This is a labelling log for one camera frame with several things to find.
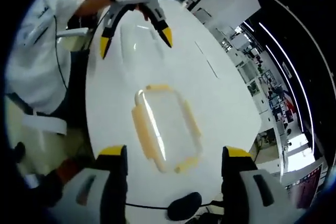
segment white tabletop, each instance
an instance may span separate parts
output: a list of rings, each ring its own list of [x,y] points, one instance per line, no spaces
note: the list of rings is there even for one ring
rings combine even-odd
[[[197,191],[207,204],[221,190],[223,146],[249,151],[261,121],[239,72],[210,32],[178,2],[160,0],[160,5],[173,48],[151,33],[153,26],[140,12],[128,12],[102,60],[102,27],[97,29],[86,81],[91,145],[95,156],[107,146],[127,146],[127,203],[167,207]],[[185,174],[162,174],[143,154],[131,110],[135,93],[148,84],[168,84],[180,92],[202,133],[202,159]]]

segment ceiling light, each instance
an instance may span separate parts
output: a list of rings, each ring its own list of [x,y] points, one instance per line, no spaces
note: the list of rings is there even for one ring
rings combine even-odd
[[[310,111],[310,106],[309,106],[307,94],[306,94],[306,91],[305,91],[305,89],[303,87],[303,84],[302,84],[302,82],[300,80],[300,77],[299,77],[298,73],[296,72],[296,70],[295,70],[292,62],[290,61],[288,55],[286,54],[286,52],[284,51],[284,49],[280,46],[279,42],[274,38],[274,36],[269,32],[269,30],[267,30],[267,28],[262,23],[259,22],[259,25],[265,30],[265,32],[267,32],[267,34],[273,39],[273,41],[280,48],[280,50],[282,51],[283,55],[285,55],[286,59],[288,60],[288,62],[290,64],[290,66],[292,67],[293,72],[296,75],[296,78],[298,79],[298,82],[299,82],[299,84],[301,86],[301,89],[302,89],[302,93],[303,93],[304,99],[306,100],[307,109],[308,109],[308,113],[309,113],[309,120],[310,120],[310,125],[311,125],[312,151],[314,153],[314,148],[315,148],[315,132],[314,132],[314,125],[313,125],[313,118],[311,116],[311,111]],[[303,131],[302,120],[300,121],[300,123],[301,123],[301,130]]]
[[[250,27],[250,25],[248,23],[246,23],[245,21],[243,22],[248,28],[250,28],[251,31],[254,32],[254,30],[252,29],[252,27]]]
[[[299,110],[299,104],[298,104],[298,102],[297,102],[297,100],[296,100],[296,97],[295,97],[295,95],[294,95],[293,88],[292,88],[292,86],[291,86],[290,83],[289,83],[289,80],[288,80],[288,78],[287,78],[287,75],[286,75],[285,71],[282,69],[280,63],[278,62],[277,58],[274,56],[274,54],[273,54],[273,52],[271,51],[271,49],[269,49],[269,47],[268,47],[267,45],[266,45],[266,48],[267,48],[267,50],[271,53],[271,55],[273,56],[273,58],[275,59],[275,62],[278,64],[278,66],[279,66],[281,72],[283,73],[283,75],[284,75],[284,77],[285,77],[285,80],[286,80],[287,83],[288,83],[289,89],[290,89],[290,91],[291,91],[291,93],[292,93],[292,95],[293,95],[293,98],[294,98],[294,101],[295,101],[295,104],[296,104],[296,107],[297,107],[297,110],[298,110],[298,115],[299,115],[299,118],[300,118],[301,129],[302,129],[302,128],[303,128],[303,125],[302,125],[302,117],[301,117],[300,110]]]

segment floor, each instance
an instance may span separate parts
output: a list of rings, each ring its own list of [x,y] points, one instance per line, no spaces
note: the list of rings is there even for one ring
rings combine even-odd
[[[26,155],[18,164],[23,176],[27,174],[48,174],[64,160],[86,152],[83,134],[79,130],[68,129],[66,136],[38,132],[22,126],[23,112],[10,99],[5,98],[6,126],[9,144],[13,148],[23,142]]]

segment black ceiling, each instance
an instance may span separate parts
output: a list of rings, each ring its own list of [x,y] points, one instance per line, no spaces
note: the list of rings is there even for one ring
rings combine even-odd
[[[334,0],[279,0],[287,6],[307,27],[320,46],[331,72],[335,73],[336,60],[332,48],[333,19],[331,5]],[[253,36],[262,46],[268,45],[280,62],[288,61],[278,46],[259,26],[261,22],[279,41],[292,61],[303,87],[307,93],[316,135],[322,143],[329,164],[332,163],[336,149],[336,99],[330,76],[321,54],[303,27],[274,0],[259,0],[261,9],[247,21],[255,30]],[[306,100],[299,82],[292,72],[290,79],[298,100],[300,112],[308,140],[310,127]]]

